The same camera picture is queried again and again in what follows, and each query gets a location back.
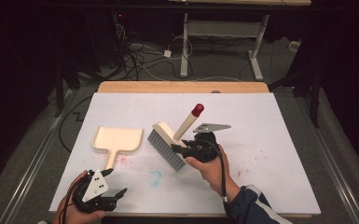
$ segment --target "wooden table edge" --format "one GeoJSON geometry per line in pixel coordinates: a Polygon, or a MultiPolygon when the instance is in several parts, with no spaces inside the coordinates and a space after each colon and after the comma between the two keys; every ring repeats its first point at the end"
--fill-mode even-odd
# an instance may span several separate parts
{"type": "Polygon", "coordinates": [[[98,92],[135,93],[267,93],[263,82],[199,82],[199,81],[105,81],[98,92]]]}

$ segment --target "dark background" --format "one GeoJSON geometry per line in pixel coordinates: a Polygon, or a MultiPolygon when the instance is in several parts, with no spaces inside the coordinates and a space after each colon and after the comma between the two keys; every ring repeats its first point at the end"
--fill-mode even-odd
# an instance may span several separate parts
{"type": "MultiPolygon", "coordinates": [[[[343,3],[312,2],[322,7],[343,3]]],[[[283,36],[302,39],[288,76],[310,62],[318,64],[322,87],[359,155],[359,1],[348,4],[342,14],[271,15],[265,39],[274,41],[283,36]]],[[[48,104],[57,62],[64,58],[97,72],[99,65],[119,59],[119,52],[104,55],[104,46],[116,44],[115,34],[106,28],[109,25],[106,13],[64,15],[65,19],[61,12],[43,8],[35,1],[0,1],[0,173],[29,125],[48,104]]],[[[123,15],[122,22],[129,30],[153,35],[162,42],[182,29],[180,14],[161,11],[123,15]]],[[[238,20],[235,15],[225,18],[238,20]]],[[[76,69],[62,64],[62,74],[71,87],[76,86],[76,69]]],[[[297,96],[306,96],[313,81],[314,74],[309,72],[289,84],[296,86],[297,96]]]]}

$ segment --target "gray floor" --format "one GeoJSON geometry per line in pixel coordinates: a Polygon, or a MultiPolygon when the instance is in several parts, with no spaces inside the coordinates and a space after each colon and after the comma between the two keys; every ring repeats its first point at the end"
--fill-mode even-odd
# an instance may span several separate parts
{"type": "MultiPolygon", "coordinates": [[[[235,43],[234,41],[235,39],[230,39],[225,43],[235,43]]],[[[144,48],[144,50],[164,51],[164,48],[157,44],[144,44],[152,48],[144,48]]],[[[205,42],[193,44],[193,54],[189,60],[194,74],[190,80],[208,78],[204,80],[255,81],[246,57],[246,51],[252,49],[254,45],[253,40],[245,39],[236,47],[220,45],[223,48],[216,48],[214,51],[208,46],[201,50],[201,44],[206,45],[205,42]]],[[[275,43],[263,43],[257,59],[267,84],[285,76],[295,56],[295,53],[287,49],[288,44],[287,39],[275,43]]],[[[150,54],[142,55],[149,61],[158,57],[150,54]]],[[[179,61],[167,61],[173,63],[175,74],[178,75],[179,61]]],[[[144,68],[152,64],[145,63],[144,68]]],[[[109,68],[104,67],[104,73],[108,72],[109,68]]],[[[80,77],[80,89],[68,92],[66,107],[57,119],[54,118],[56,99],[54,94],[51,94],[51,104],[36,118],[1,174],[1,223],[31,224],[42,219],[52,220],[54,215],[48,212],[48,208],[70,155],[59,140],[58,128],[62,125],[63,142],[71,148],[82,124],[81,121],[76,121],[76,115],[72,112],[79,112],[80,117],[84,118],[90,100],[86,100],[73,111],[71,109],[91,96],[98,88],[97,82],[85,78],[84,75],[80,77]],[[64,115],[68,113],[70,114],[67,119],[63,120],[64,115]]],[[[168,63],[157,64],[139,73],[139,80],[156,79],[179,80],[173,76],[171,65],[168,63]]],[[[320,216],[305,219],[290,218],[290,220],[294,223],[359,223],[359,159],[330,110],[323,90],[318,114],[319,129],[313,128],[308,119],[309,99],[293,97],[291,88],[279,88],[274,90],[274,94],[322,210],[320,216]]],[[[115,223],[217,223],[220,221],[191,218],[115,218],[115,223]]]]}

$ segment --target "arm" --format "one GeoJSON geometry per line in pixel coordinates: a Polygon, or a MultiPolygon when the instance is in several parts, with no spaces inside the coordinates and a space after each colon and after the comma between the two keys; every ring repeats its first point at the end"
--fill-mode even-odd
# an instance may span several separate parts
{"type": "MultiPolygon", "coordinates": [[[[226,194],[228,196],[229,214],[238,224],[273,224],[290,223],[276,214],[270,207],[266,197],[253,185],[239,187],[229,175],[228,158],[219,145],[225,164],[226,194]]],[[[222,170],[219,158],[202,163],[195,158],[187,157],[186,162],[201,172],[202,178],[211,189],[222,196],[222,170]]]]}
{"type": "MultiPolygon", "coordinates": [[[[87,171],[84,171],[81,173],[71,184],[71,187],[75,184],[77,180],[87,175],[87,171]]],[[[62,217],[62,210],[65,207],[65,200],[68,197],[68,195],[65,195],[65,197],[62,198],[60,205],[58,206],[56,216],[53,219],[53,224],[62,224],[63,223],[63,217],[62,217]]],[[[82,213],[77,210],[76,206],[72,202],[72,195],[69,195],[69,204],[67,205],[66,210],[66,218],[65,223],[66,224],[85,224],[88,222],[92,222],[94,220],[100,219],[105,216],[105,211],[95,211],[90,214],[82,213]]]]}

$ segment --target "brush bristles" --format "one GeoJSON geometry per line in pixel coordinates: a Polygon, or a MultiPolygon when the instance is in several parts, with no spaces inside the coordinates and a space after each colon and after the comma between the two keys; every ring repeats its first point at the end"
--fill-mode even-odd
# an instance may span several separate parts
{"type": "Polygon", "coordinates": [[[186,164],[173,152],[170,146],[162,139],[161,136],[153,130],[147,140],[156,149],[156,151],[167,161],[175,171],[179,171],[186,164]]]}

